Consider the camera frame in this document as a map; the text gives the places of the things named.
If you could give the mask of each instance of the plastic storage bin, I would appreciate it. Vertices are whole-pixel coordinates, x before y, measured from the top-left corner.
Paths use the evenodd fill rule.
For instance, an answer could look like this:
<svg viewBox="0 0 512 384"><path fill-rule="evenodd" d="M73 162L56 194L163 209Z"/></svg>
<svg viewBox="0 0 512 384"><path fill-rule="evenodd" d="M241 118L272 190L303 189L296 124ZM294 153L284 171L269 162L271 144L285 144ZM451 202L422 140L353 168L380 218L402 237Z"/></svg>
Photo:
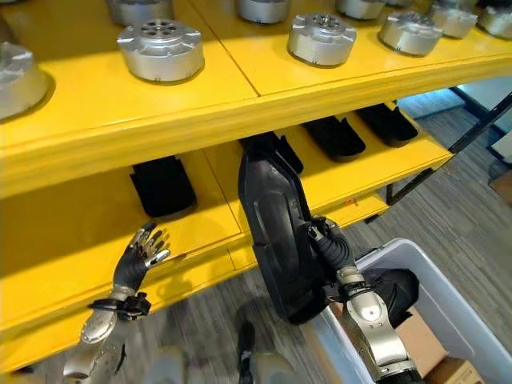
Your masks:
<svg viewBox="0 0 512 384"><path fill-rule="evenodd" d="M361 270L403 268L420 281L414 308L450 356L470 360L486 383L512 382L512 357L439 268L410 240L397 238L357 261ZM330 309L313 321L314 332L345 384L372 383L362 360Z"/></svg>

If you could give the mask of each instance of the black plastic part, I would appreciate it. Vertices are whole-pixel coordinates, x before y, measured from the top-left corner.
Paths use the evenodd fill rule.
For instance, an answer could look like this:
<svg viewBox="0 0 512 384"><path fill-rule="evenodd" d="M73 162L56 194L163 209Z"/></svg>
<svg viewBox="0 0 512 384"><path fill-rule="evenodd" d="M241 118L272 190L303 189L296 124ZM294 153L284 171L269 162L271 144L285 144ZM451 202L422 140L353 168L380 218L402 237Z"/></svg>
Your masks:
<svg viewBox="0 0 512 384"><path fill-rule="evenodd" d="M138 291L146 276L147 268L140 249L127 247L114 271L114 285Z"/></svg>
<svg viewBox="0 0 512 384"><path fill-rule="evenodd" d="M291 324L326 307L326 272L310 246L311 213L297 174L277 154L244 154L238 196L253 249L278 316Z"/></svg>
<svg viewBox="0 0 512 384"><path fill-rule="evenodd" d="M115 373L117 374L119 372L119 370L121 369L122 367L122 364L125 362L126 360L126 357L127 357L127 354L126 354L126 344L123 344L122 345L122 348L121 348L121 356L119 357L119 363L118 363L118 367L115 369Z"/></svg>
<svg viewBox="0 0 512 384"><path fill-rule="evenodd" d="M315 240L314 244L317 253L322 256L328 267L332 270L340 270L345 266L355 266L352 249L339 227L329 228L324 218L314 218L313 222L325 236ZM313 231L310 232L310 235L315 238Z"/></svg>
<svg viewBox="0 0 512 384"><path fill-rule="evenodd" d="M357 111L359 117L388 146L400 147L418 136L418 131L398 107L390 110L385 104L368 106Z"/></svg>
<svg viewBox="0 0 512 384"><path fill-rule="evenodd" d="M288 143L285 136L278 138L274 132L266 132L264 134L249 136L248 138L241 138L239 141L247 154L262 155L265 157L278 154L297 174L300 174L304 170L301 159L294 152L294 149Z"/></svg>
<svg viewBox="0 0 512 384"><path fill-rule="evenodd" d="M363 273L366 282L374 288L387 306L391 326L396 328L407 320L418 300L419 281L410 270L368 270Z"/></svg>
<svg viewBox="0 0 512 384"><path fill-rule="evenodd" d="M340 122L335 116L320 118L302 124L317 145L335 162L349 162L356 159L366 145L344 118Z"/></svg>
<svg viewBox="0 0 512 384"><path fill-rule="evenodd" d="M130 175L144 211L152 218L179 214L196 203L182 162L175 156L133 166Z"/></svg>
<svg viewBox="0 0 512 384"><path fill-rule="evenodd" d="M89 308L93 310L109 310L117 312L121 317L135 320L139 316L147 316L151 303L146 300L146 294L139 292L137 296L129 296L125 301L115 298L102 298L95 300Z"/></svg>
<svg viewBox="0 0 512 384"><path fill-rule="evenodd" d="M406 370L399 374L392 374L377 382L378 384L421 384L422 376L417 370Z"/></svg>

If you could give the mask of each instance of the floor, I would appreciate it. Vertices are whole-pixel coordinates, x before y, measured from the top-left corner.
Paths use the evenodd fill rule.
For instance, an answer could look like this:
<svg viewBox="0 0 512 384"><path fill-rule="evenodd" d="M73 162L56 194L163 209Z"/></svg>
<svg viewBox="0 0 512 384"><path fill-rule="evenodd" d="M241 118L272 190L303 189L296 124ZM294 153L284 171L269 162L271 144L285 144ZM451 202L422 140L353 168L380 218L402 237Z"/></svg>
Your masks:
<svg viewBox="0 0 512 384"><path fill-rule="evenodd" d="M475 118L462 108L420 120L440 142L451 143ZM392 238L415 241L434 260L512 351L512 208L488 187L505 170L485 149L487 132L455 160L382 217L346 230L357 252ZM128 360L115 383L140 383L160 346L180 345L206 382L237 382L236 329L242 318L256 325L259 350L277 350L303 382L324 383L303 329L273 315L262 277L252 270L141 320L128 342ZM49 358L36 372L46 383L61 379L65 354Z"/></svg>

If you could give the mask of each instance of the yellow shelf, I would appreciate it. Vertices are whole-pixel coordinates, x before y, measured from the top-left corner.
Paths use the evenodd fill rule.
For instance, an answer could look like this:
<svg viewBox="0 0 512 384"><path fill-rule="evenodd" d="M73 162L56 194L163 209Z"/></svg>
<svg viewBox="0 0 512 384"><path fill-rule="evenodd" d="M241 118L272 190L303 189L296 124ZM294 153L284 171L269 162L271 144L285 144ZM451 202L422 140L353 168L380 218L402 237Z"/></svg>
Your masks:
<svg viewBox="0 0 512 384"><path fill-rule="evenodd" d="M145 280L142 285L141 290L148 293L148 299L152 303L152 312L237 273L225 247L207 252L186 263L182 260L171 261L169 267L172 274L167 271L152 282ZM0 373L16 370L75 345L80 337L80 329L89 315L90 310L81 307L66 316L39 323L31 328L5 332L0 345Z"/></svg>
<svg viewBox="0 0 512 384"><path fill-rule="evenodd" d="M388 208L377 193L372 192L318 213L334 220L340 227L346 227L376 214L382 214ZM228 251L236 270L248 270L258 264L250 240L247 238L237 244L229 245Z"/></svg>
<svg viewBox="0 0 512 384"><path fill-rule="evenodd" d="M111 22L105 0L0 6L54 85L39 108L0 122L0 197L181 153L183 146L166 147L189 139L194 127L183 119L256 96L189 2L174 6L180 21L203 33L206 60L193 81L176 85L129 73L116 43L123 28ZM168 139L162 142L162 136Z"/></svg>
<svg viewBox="0 0 512 384"><path fill-rule="evenodd" d="M484 65L489 65L492 61L499 62L505 58L510 62L512 54L509 43L504 44L503 40L493 38L478 28L473 28L469 36L461 40L443 38L425 58L395 53L377 39L384 17L394 10L388 7L377 22L357 22L346 18L347 23L355 26L358 32L349 59L337 68L313 68L287 52L290 26L296 14L316 11L336 14L334 2L294 0L291 2L288 19L272 26L262 26L239 18L233 0L193 0L193 3L261 95L351 79L364 82L373 75L382 76L380 86L386 86L384 78L408 76L412 79L418 74L434 82L439 78L450 82L444 78L444 71L451 66L470 63L481 65L482 60L486 62ZM414 6L426 10L428 2L416 1ZM392 100L392 97L384 95L381 101Z"/></svg>
<svg viewBox="0 0 512 384"><path fill-rule="evenodd" d="M341 226L381 214L388 206L376 195L368 194L357 200L342 203L322 212ZM175 258L166 267L165 274L154 276L152 270L141 290L148 293L151 311L169 306L200 290L256 266L254 254L244 237L238 246L225 246L204 252L187 260ZM39 322L34 326L8 330L0 345L0 372L12 371L55 354L78 342L80 329L90 315L83 306L66 315Z"/></svg>
<svg viewBox="0 0 512 384"><path fill-rule="evenodd" d="M198 206L160 226L170 234L172 257L187 260L219 247L240 229L204 153L181 159ZM121 168L0 201L0 332L63 316L110 291L128 241L149 220L129 173ZM173 267L165 262L148 281Z"/></svg>
<svg viewBox="0 0 512 384"><path fill-rule="evenodd" d="M402 148L392 148L385 145L355 112L339 115L338 118L343 116L347 116L366 144L366 150L352 162L331 161L301 126L276 132L286 136L304 164L300 177L307 201L314 212L326 210L331 205L366 194L426 168L440 166L452 156L413 120L420 135ZM204 151L242 232L247 232L246 216L238 200L238 167L233 166L240 164L242 146L238 142L227 142Z"/></svg>
<svg viewBox="0 0 512 384"><path fill-rule="evenodd" d="M331 1L293 4L292 15L313 8L333 11ZM177 0L175 5L180 20L203 32L206 58L203 72L175 86L149 84L128 73L115 44L122 28L108 19L104 0L0 6L55 84L41 107L0 122L0 198L512 74L510 42L478 29L461 41L444 38L426 58L408 58L375 40L377 26L359 23L349 61L322 70L286 52L290 20L277 26L243 22L234 15L232 0Z"/></svg>

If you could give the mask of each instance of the black metal frame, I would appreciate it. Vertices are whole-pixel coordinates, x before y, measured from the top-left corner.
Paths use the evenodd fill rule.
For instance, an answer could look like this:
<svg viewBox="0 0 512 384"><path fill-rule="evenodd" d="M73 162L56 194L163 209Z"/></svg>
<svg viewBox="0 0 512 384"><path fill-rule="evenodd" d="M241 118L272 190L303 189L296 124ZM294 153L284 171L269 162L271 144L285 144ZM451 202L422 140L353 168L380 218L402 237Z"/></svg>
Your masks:
<svg viewBox="0 0 512 384"><path fill-rule="evenodd" d="M463 136L460 137L450 148L448 151L456 156L461 151L463 151L469 144L471 144L480 134L483 133L484 130L491 127L496 120L498 120L501 116L503 116L508 110L512 108L512 92L509 93L503 100L500 101L499 104L496 105L495 108L487 112L484 116L480 118L480 120ZM389 184L386 187L386 204L388 206L393 206L400 200L402 200L405 196L408 195L414 188L419 186L425 180L427 180L432 174L434 174L435 170L429 168L421 172L418 176L408 182L403 188L400 189L396 194L393 193L393 183Z"/></svg>

